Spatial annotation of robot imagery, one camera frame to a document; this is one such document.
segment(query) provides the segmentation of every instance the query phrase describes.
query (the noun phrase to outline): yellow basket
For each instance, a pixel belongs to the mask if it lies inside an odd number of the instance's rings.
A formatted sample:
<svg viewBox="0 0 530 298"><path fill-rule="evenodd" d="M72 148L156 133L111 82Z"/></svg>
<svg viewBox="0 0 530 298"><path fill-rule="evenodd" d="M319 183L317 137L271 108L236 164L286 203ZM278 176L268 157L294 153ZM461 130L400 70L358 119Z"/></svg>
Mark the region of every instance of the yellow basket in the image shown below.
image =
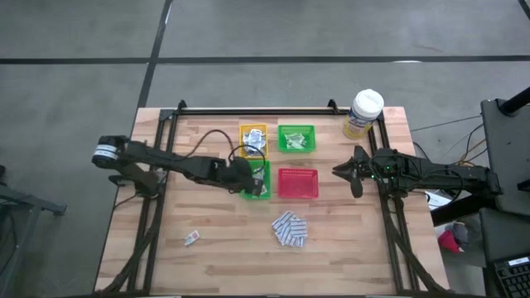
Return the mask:
<svg viewBox="0 0 530 298"><path fill-rule="evenodd" d="M262 123L256 123L256 124L242 124L239 125L239 145L243 145L243 134L249 133L253 129L259 129L262 132L265 132L265 147L262 148L262 153L265 156L265 158L268 157L268 131L267 131L267 124ZM245 151L244 147L239 148L239 156L248 158L248 159L258 159L262 158L261 155L256 156L248 156L247 152Z"/></svg>

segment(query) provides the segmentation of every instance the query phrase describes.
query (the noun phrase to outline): yellow label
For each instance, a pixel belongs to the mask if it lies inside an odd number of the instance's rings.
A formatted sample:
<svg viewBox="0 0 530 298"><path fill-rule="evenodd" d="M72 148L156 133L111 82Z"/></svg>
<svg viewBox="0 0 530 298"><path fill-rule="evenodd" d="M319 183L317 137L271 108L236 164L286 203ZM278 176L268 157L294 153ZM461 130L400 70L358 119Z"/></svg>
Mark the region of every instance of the yellow label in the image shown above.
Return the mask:
<svg viewBox="0 0 530 298"><path fill-rule="evenodd" d="M352 138L352 139L360 139L363 138L366 132L372 127L372 123L367 123L364 127L359 127L357 125L353 125L349 122L349 117L346 116L346 119L344 120L344 124L342 127L342 132L345 136Z"/></svg>

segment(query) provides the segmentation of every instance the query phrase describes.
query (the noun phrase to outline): wire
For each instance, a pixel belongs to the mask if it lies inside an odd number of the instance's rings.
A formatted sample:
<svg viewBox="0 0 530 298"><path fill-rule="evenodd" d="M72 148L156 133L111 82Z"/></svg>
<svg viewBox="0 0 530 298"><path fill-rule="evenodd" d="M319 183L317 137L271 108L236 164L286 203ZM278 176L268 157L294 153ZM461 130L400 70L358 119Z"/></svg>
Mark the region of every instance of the wire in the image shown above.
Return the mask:
<svg viewBox="0 0 530 298"><path fill-rule="evenodd" d="M259 153L259 155L262 156L262 160L263 160L263 165L262 165L262 167L259 168L258 170L253 171L253 173L255 174L255 173L259 173L260 171L263 171L263 169L265 169L265 164L266 164L266 162L265 162L265 155L263 154L263 152L261 152L261 150L257 149L256 147L254 147L254 146L252 146L252 145L243 144L243 145L239 145L239 146L233 148L232 151L231 151L230 154L229 154L229 161L232 161L232 160L233 160L234 153L235 153L239 148L244 148L244 147L252 148L252 149L256 150L256 151Z"/></svg>
<svg viewBox="0 0 530 298"><path fill-rule="evenodd" d="M447 156L447 154L449 152L451 152L451 150L453 150L453 148L455 148L456 146L458 146L458 144L460 144L460 142L464 141L467 136L469 136L469 133L467 133L465 136L463 136L460 140L458 140L458 142L454 143L453 146L451 146L449 149L447 149L447 151L440 157L441 159L443 159L444 157Z"/></svg>
<svg viewBox="0 0 530 298"><path fill-rule="evenodd" d="M429 156L425 153L425 150L423 150L423 148L420 146L420 144L416 143L416 142L412 142L412 144L414 144L414 146L418 147L418 149L420 149L420 151L422 152L423 156L428 160L428 161L431 161L431 158L429 158Z"/></svg>
<svg viewBox="0 0 530 298"><path fill-rule="evenodd" d="M127 203L128 201L130 201L131 199L134 199L134 198L136 198L136 197L138 197L138 194L134 194L132 197L130 197L130 198L126 198L126 199L124 199L123 201L121 201L121 202L115 204L115 205L114 205L114 210L115 210L119 205L121 205L121 204L125 204L125 203Z"/></svg>
<svg viewBox="0 0 530 298"><path fill-rule="evenodd" d="M222 133L226 137L226 139L229 141L230 150L232 150L232 151L234 150L234 144L232 143L232 139L229 137L229 135L226 132L223 132L220 129L212 129L212 130L208 131L207 133L205 133L204 136L202 136L202 138L195 144L193 149L191 149L191 151L188 154L184 155L181 159L179 159L177 161L183 161L183 160L185 160L187 158L190 158L193 155L193 153L195 153L195 151L197 151L197 149L199 148L200 144L202 144L202 142L206 139L206 137L208 137L213 132Z"/></svg>
<svg viewBox="0 0 530 298"><path fill-rule="evenodd" d="M467 152L469 153L469 152L473 151L474 149L476 149L476 147L480 146L483 142L486 142L485 138L482 139L482 141L476 143L474 146L472 146Z"/></svg>
<svg viewBox="0 0 530 298"><path fill-rule="evenodd" d="M462 162L470 162L470 161L473 161L475 158L477 158L477 157L483 155L484 152L486 152L486 151L488 151L488 147L486 147L481 153L479 153L479 154L477 154L477 155L471 157L469 160L467 160L467 161L462 161Z"/></svg>
<svg viewBox="0 0 530 298"><path fill-rule="evenodd" d="M17 250L17 247L18 247L17 229L15 227L15 218L13 217L13 214L12 214L11 210L9 211L9 219L11 220L11 231L12 231L12 235L13 235L13 250L11 251L11 255L9 255L9 257L7 258L7 261L3 265L2 269L0 269L0 276L2 276L4 271L6 271L7 265L9 264L11 259L13 258L13 255L15 254L15 251Z"/></svg>
<svg viewBox="0 0 530 298"><path fill-rule="evenodd" d="M449 122L446 122L446 123L439 123L439 124L435 124L435 125L430 125L428 127L415 128L415 129L411 129L411 132L417 132L417 131L420 131L420 130L423 130L423 129L428 129L428 128L432 128L432 127L439 127L439 126L442 126L442 125L447 125L447 124L451 124L451 123L457 123L457 122L460 122L460 121L475 119L475 118L479 118L479 117L482 117L482 116L479 115L479 116L467 117L467 118L462 118L462 119L458 119L458 120L449 121Z"/></svg>
<svg viewBox="0 0 530 298"><path fill-rule="evenodd" d="M453 164L457 164L457 163L463 161L463 160L467 157L468 153L470 153L470 151L474 149L474 148L472 148L472 149L470 150L471 137L473 136L473 133L474 133L474 132L476 132L479 128L481 128L481 127L483 127L483 126L484 126L484 124L480 124L478 127L475 127L475 129L473 129L473 130L471 131L470 135L469 135L468 138L467 138L467 145L465 146L465 153L464 153L464 155L463 155L463 156L462 156L457 162L454 162Z"/></svg>
<svg viewBox="0 0 530 298"><path fill-rule="evenodd" d="M372 171L373 176L376 178L375 180L376 180L380 185L384 185L383 177L381 176L381 174L379 174L378 169L373 165L373 159L375 159L375 158L377 158L377 156L374 156L374 157L370 158L370 160L368 161L368 167L369 167L370 170Z"/></svg>

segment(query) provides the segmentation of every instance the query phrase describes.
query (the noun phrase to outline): metal stand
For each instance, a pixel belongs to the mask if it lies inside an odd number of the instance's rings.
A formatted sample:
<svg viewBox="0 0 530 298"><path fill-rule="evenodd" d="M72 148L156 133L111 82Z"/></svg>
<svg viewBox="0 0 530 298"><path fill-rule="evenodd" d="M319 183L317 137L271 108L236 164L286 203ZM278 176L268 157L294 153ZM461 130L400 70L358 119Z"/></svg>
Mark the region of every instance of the metal stand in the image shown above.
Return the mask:
<svg viewBox="0 0 530 298"><path fill-rule="evenodd" d="M22 232L22 236L18 240L18 243L16 243L15 251L7 264L6 271L3 273L6 275L6 278L3 281L4 287L0 289L0 298L7 298L11 295L14 280L17 277L17 272L22 264L22 257L33 237L36 222L39 219L41 211L46 210L52 212L55 216L62 216L65 213L66 205L55 204L45 199L37 198L34 195L26 195L12 190L5 185L0 185L0 199L5 199L17 206L26 207L29 209L30 213ZM2 206L2 208L12 208L12 205L6 204Z"/></svg>

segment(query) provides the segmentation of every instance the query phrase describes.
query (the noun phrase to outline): keyboard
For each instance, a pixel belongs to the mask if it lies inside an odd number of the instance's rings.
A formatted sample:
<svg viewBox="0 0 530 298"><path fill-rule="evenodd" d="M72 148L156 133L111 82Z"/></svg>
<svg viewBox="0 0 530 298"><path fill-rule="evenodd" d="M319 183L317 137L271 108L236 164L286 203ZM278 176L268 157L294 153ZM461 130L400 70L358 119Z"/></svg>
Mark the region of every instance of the keyboard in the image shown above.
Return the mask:
<svg viewBox="0 0 530 298"><path fill-rule="evenodd" d="M530 255L496 262L494 268L506 297L530 297Z"/></svg>

